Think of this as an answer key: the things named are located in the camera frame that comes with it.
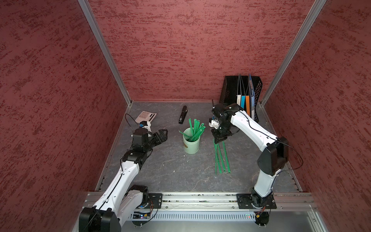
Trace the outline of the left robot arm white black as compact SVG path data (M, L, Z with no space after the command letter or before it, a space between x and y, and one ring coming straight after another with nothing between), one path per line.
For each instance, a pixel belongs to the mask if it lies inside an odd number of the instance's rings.
M120 160L120 168L108 189L93 207L85 207L80 213L80 232L120 232L135 209L149 202L146 186L131 186L153 148L166 142L168 131L149 132L138 128L132 135L132 145Z

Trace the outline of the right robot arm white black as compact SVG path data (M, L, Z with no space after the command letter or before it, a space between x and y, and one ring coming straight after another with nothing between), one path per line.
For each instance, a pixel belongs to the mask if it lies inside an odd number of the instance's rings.
M237 127L250 138L261 151L257 160L259 176L250 195L253 208L261 209L272 200L273 185L288 162L288 141L277 137L255 122L238 104L213 106L210 127L214 142L219 144L232 136L231 128Z

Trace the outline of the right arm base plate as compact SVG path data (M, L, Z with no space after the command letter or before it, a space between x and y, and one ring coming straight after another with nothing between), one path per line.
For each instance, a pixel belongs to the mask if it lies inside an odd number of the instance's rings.
M262 210L265 209L276 209L277 205L273 195L270 194L267 197L260 197L258 194L237 194L237 204L239 209L253 209Z

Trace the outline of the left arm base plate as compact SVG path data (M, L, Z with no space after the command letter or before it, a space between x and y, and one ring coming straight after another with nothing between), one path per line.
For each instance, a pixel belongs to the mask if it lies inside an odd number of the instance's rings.
M148 202L147 205L145 206L145 209L150 209L151 207L153 207L154 209L161 209L162 200L163 200L162 193L149 193Z

